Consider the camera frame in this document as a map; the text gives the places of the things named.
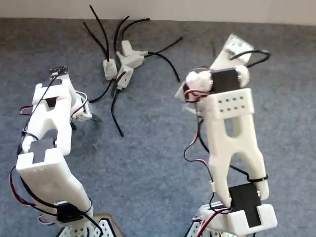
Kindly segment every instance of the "wire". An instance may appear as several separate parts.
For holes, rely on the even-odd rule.
[[[119,76],[118,78],[116,79],[116,81],[114,82],[113,86],[112,86],[112,89],[111,89],[111,98],[114,97],[114,93],[115,93],[115,89],[117,88],[118,86],[118,82],[122,79],[122,77],[126,74],[126,71],[123,71]]]
[[[198,120],[197,120],[197,132],[196,132],[196,134],[195,134],[194,139],[192,140],[192,142],[191,142],[191,143],[186,147],[186,149],[184,150],[184,152],[183,152],[183,158],[184,158],[186,161],[188,161],[188,162],[196,162],[196,161],[198,161],[198,162],[203,163],[204,166],[207,168],[207,171],[208,171],[208,174],[209,174],[209,176],[210,176],[211,181],[213,182],[213,177],[212,177],[211,171],[209,170],[209,167],[208,167],[208,165],[207,165],[207,163],[206,163],[205,160],[199,159],[199,158],[198,158],[198,159],[188,159],[188,158],[186,157],[186,152],[187,152],[187,150],[188,150],[191,146],[193,146],[193,145],[196,143],[196,141],[197,141],[197,139],[198,139],[198,136],[199,136],[199,122],[198,122]]]
[[[168,45],[167,47],[163,48],[162,50],[159,50],[155,53],[161,53],[166,51],[167,49],[171,48],[172,46],[176,45],[178,42],[180,42],[181,40],[183,40],[183,37],[180,37],[179,39],[177,39],[175,42],[171,43],[170,45]]]
[[[83,22],[83,25],[86,28],[86,30],[89,32],[90,36],[94,39],[94,41],[100,46],[105,58],[108,59],[108,52],[105,49],[105,47],[101,44],[101,42],[98,40],[98,38],[95,36],[95,34],[90,30],[87,23]]]
[[[213,215],[211,215],[211,216],[204,222],[204,224],[202,224],[202,227],[201,227],[200,230],[198,231],[196,237],[200,237],[200,236],[202,235],[202,233],[204,232],[205,228],[207,227],[207,225],[211,222],[211,220],[213,220],[214,217],[215,217],[217,214],[222,214],[222,211],[226,211],[226,209],[220,210],[220,211],[218,211],[218,212],[214,212]]]
[[[117,28],[115,29],[114,40],[113,40],[113,46],[114,46],[115,53],[118,51],[117,42],[118,42],[118,36],[119,36],[119,29],[128,18],[129,18],[129,16],[126,16],[123,20],[121,20],[121,22],[118,24]]]
[[[111,114],[112,114],[112,118],[114,120],[114,123],[115,123],[116,127],[118,128],[118,131],[119,131],[121,137],[124,137],[124,133],[121,130],[121,128],[119,127],[119,124],[118,124],[117,119],[115,118],[115,114],[114,114],[114,104],[115,104],[115,101],[117,100],[117,98],[119,96],[119,93],[120,93],[120,90],[117,90],[116,93],[115,93],[115,96],[114,96],[114,99],[113,99],[112,105],[111,105]]]
[[[30,122],[30,120],[31,120],[31,117],[33,116],[33,114],[35,113],[35,111],[36,111],[36,109],[38,108],[39,104],[40,104],[41,101],[43,100],[43,98],[44,98],[45,94],[47,93],[48,89],[49,89],[49,88],[51,87],[51,85],[54,83],[54,81],[56,80],[56,78],[59,77],[59,75],[61,74],[61,72],[62,72],[62,69],[59,70],[59,72],[57,73],[57,75],[55,75],[55,76],[51,79],[50,83],[49,83],[48,86],[47,86],[47,89],[45,90],[45,92],[43,93],[43,95],[41,96],[41,98],[39,99],[39,102],[37,103],[37,105],[36,105],[35,108],[33,109],[31,115],[30,115],[29,118],[27,119],[23,130],[26,131],[26,128],[27,128],[27,126],[28,126],[28,124],[29,124],[29,122]]]
[[[102,93],[102,95],[100,95],[99,97],[97,97],[97,98],[95,98],[95,99],[93,99],[93,100],[89,100],[89,103],[90,103],[90,104],[93,104],[93,103],[98,102],[99,100],[101,100],[102,97],[103,97],[103,96],[107,93],[107,91],[109,90],[109,88],[110,88],[112,82],[113,82],[113,80],[110,80],[110,82],[109,82],[107,88],[106,88],[105,91]]]
[[[173,72],[175,73],[176,78],[177,78],[177,81],[180,82],[180,77],[179,77],[179,75],[178,75],[178,72],[177,72],[177,70],[175,69],[174,65],[172,64],[172,62],[171,62],[169,59],[167,59],[167,58],[166,58],[165,56],[163,56],[162,54],[160,54],[160,53],[155,53],[155,52],[148,52],[148,55],[145,55],[145,58],[150,57],[150,56],[152,56],[152,55],[156,55],[156,56],[158,56],[158,57],[164,59],[164,60],[170,65],[170,67],[172,68]]]
[[[110,52],[109,52],[109,40],[108,40],[107,33],[105,32],[104,27],[103,27],[103,25],[102,25],[102,23],[101,23],[101,21],[100,21],[98,15],[97,15],[97,13],[95,13],[95,11],[94,11],[92,5],[89,5],[89,7],[90,7],[90,9],[91,9],[93,15],[94,15],[95,18],[97,19],[97,22],[99,23],[99,26],[100,26],[100,28],[101,28],[101,30],[102,30],[102,32],[103,32],[103,35],[104,35],[104,38],[105,38],[105,42],[106,42],[106,46],[107,46],[107,60],[108,60],[108,62],[109,62],[109,61],[110,61]]]
[[[253,50],[249,50],[249,51],[245,51],[245,52],[236,54],[235,56],[231,57],[230,60],[234,60],[236,58],[239,58],[240,56],[243,56],[243,55],[249,54],[249,53],[260,53],[260,54],[265,55],[265,57],[263,59],[260,59],[260,60],[258,60],[256,62],[254,62],[254,63],[247,64],[246,65],[247,68],[251,68],[251,67],[253,67],[253,66],[255,66],[255,65],[259,64],[259,63],[263,63],[263,62],[267,61],[270,58],[270,56],[271,56],[269,51],[267,51],[265,49],[256,49],[255,48]]]
[[[26,105],[26,106],[21,107],[20,108],[20,115],[31,116],[31,114],[25,114],[25,113],[23,113],[23,111],[26,109],[32,109],[32,108],[33,108],[33,105]]]
[[[79,95],[84,95],[84,96],[85,96],[85,100],[83,101],[82,105],[80,105],[79,108],[77,108],[77,109],[71,114],[71,118],[72,118],[72,119],[77,119],[77,117],[74,118],[73,115],[74,115],[75,113],[77,113],[81,108],[83,108],[83,107],[86,105],[87,101],[88,101],[88,96],[87,96],[87,94],[85,94],[85,93],[83,93],[83,92],[81,92],[81,91],[76,91],[76,93],[79,94]]]
[[[186,102],[187,103],[196,103],[200,100],[200,98],[203,98],[203,97],[206,97],[209,95],[208,92],[205,92],[205,91],[201,91],[201,90],[196,90],[196,89],[189,89],[189,90],[186,90],[184,92],[184,96],[186,97],[188,94],[192,94],[195,96],[195,99],[193,100],[189,100],[186,98]]]
[[[52,226],[52,225],[55,224],[54,222],[50,223],[50,222],[45,222],[45,221],[43,221],[43,220],[41,219],[42,216],[43,216],[43,214],[41,214],[41,215],[38,216],[38,221],[39,221],[42,225]]]
[[[143,21],[150,21],[150,18],[139,19],[139,20],[133,21],[133,22],[129,23],[127,26],[125,26],[125,27],[123,28],[122,34],[121,34],[122,40],[124,40],[125,31],[126,31],[129,27],[131,27],[132,25],[134,25],[134,24],[136,24],[136,23],[143,22]]]
[[[91,221],[92,224],[94,224],[96,228],[99,229],[99,231],[100,231],[99,237],[101,237],[101,236],[103,235],[103,230],[102,230],[102,228],[98,225],[98,223],[96,223],[96,222],[94,221],[94,219],[92,219],[87,213],[83,213],[82,215],[83,215],[85,218],[87,218],[89,221]]]

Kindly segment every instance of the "white servo bracket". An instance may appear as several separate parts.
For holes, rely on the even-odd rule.
[[[249,50],[253,50],[253,46],[239,38],[234,34],[230,34],[222,51],[210,67],[211,70],[220,70],[226,68],[234,68],[239,65],[248,63],[251,53],[240,56],[237,59],[230,60],[231,57]]]

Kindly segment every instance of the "black wire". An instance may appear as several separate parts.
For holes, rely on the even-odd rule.
[[[210,208],[212,211],[216,212],[217,214],[224,214],[224,215],[229,214],[230,212],[219,212],[219,211],[215,210],[215,209],[212,207],[212,200],[213,200],[214,196],[215,196],[215,193],[212,193],[211,199],[209,200],[209,208]]]
[[[110,52],[109,52],[109,40],[108,40],[107,33],[105,32],[104,27],[103,27],[103,25],[102,25],[102,23],[101,23],[101,21],[100,21],[98,15],[97,15],[97,13],[95,13],[95,11],[94,11],[92,5],[89,5],[89,7],[90,7],[90,9],[91,9],[93,15],[94,15],[95,18],[97,19],[97,22],[99,23],[99,26],[100,26],[100,28],[101,28],[101,30],[102,30],[102,32],[103,32],[103,35],[104,35],[104,38],[105,38],[105,42],[106,42],[106,45],[107,45],[107,60],[108,60],[108,62],[109,62],[109,61],[110,61]]]
[[[134,24],[136,24],[136,23],[143,22],[143,21],[150,21],[150,18],[139,19],[139,20],[133,21],[133,22],[129,23],[127,26],[125,26],[125,27],[123,28],[122,34],[121,34],[122,40],[124,40],[125,31],[126,31],[129,27],[131,27],[132,25],[134,25]]]
[[[115,93],[115,89],[117,88],[118,86],[118,82],[122,79],[122,77],[126,74],[126,71],[122,72],[118,78],[116,79],[116,81],[114,82],[113,86],[112,86],[112,89],[111,89],[111,98],[114,97],[114,93]]]
[[[95,227],[100,230],[100,235],[99,235],[99,237],[101,237],[101,236],[103,235],[103,230],[102,230],[102,228],[98,225],[98,223],[96,223],[96,222],[94,221],[94,219],[91,218],[87,213],[83,213],[82,215],[83,215],[85,218],[87,218],[89,221],[91,221],[92,224],[94,224]]]
[[[114,99],[113,99],[112,105],[111,105],[111,114],[112,114],[112,118],[114,120],[116,127],[118,128],[118,131],[119,131],[121,137],[124,137],[124,133],[122,132],[121,128],[119,127],[119,124],[118,124],[117,119],[115,118],[115,114],[114,114],[114,104],[119,96],[119,93],[120,93],[120,90],[117,90],[117,92],[115,93],[115,96],[114,96]]]
[[[246,65],[247,68],[251,68],[251,67],[253,67],[253,66],[255,66],[255,65],[259,64],[259,63],[265,62],[271,56],[270,52],[265,50],[265,49],[253,49],[253,50],[249,50],[249,51],[245,51],[245,52],[236,54],[235,56],[231,57],[230,60],[234,60],[236,58],[239,58],[240,56],[243,56],[243,55],[249,54],[249,53],[260,53],[260,54],[265,55],[265,57],[263,59],[260,59],[260,60],[258,60],[256,62],[254,62],[254,63],[247,64]]]
[[[101,44],[101,42],[98,40],[98,38],[95,36],[95,34],[89,29],[87,23],[83,22],[84,27],[87,29],[87,31],[89,32],[90,36],[94,39],[94,41],[100,46],[100,48],[102,49],[102,52],[105,56],[106,59],[108,59],[108,52],[107,50],[104,48],[104,46]]]
[[[170,45],[168,45],[167,47],[163,48],[162,50],[159,50],[155,53],[161,53],[166,51],[167,49],[171,48],[172,46],[176,45],[178,42],[180,42],[181,40],[183,40],[183,37],[180,37],[179,39],[177,39],[175,42],[171,43]]]
[[[109,82],[107,88],[106,88],[105,91],[102,93],[102,95],[100,95],[99,97],[97,97],[97,98],[95,98],[95,99],[93,99],[93,100],[89,100],[89,103],[90,103],[90,104],[93,104],[93,103],[98,102],[99,100],[101,100],[101,98],[102,98],[102,97],[107,93],[107,91],[109,90],[109,88],[110,88],[112,82],[113,82],[113,80],[110,80],[110,82]]]
[[[174,67],[174,65],[172,64],[172,62],[171,62],[168,58],[166,58],[166,57],[163,56],[162,54],[156,53],[156,52],[148,52],[148,55],[146,55],[145,58],[150,57],[151,55],[156,55],[156,56],[158,56],[158,57],[164,59],[164,60],[170,65],[170,67],[172,68],[173,72],[175,73],[176,78],[177,78],[177,81],[180,82],[180,77],[179,77],[179,75],[178,75],[178,72],[177,72],[177,70],[175,69],[175,67]]]
[[[129,16],[126,16],[123,20],[121,20],[121,22],[118,24],[117,28],[115,29],[114,40],[113,40],[113,46],[114,46],[115,53],[118,51],[117,42],[118,42],[118,36],[119,36],[119,29],[128,18],[129,18]]]

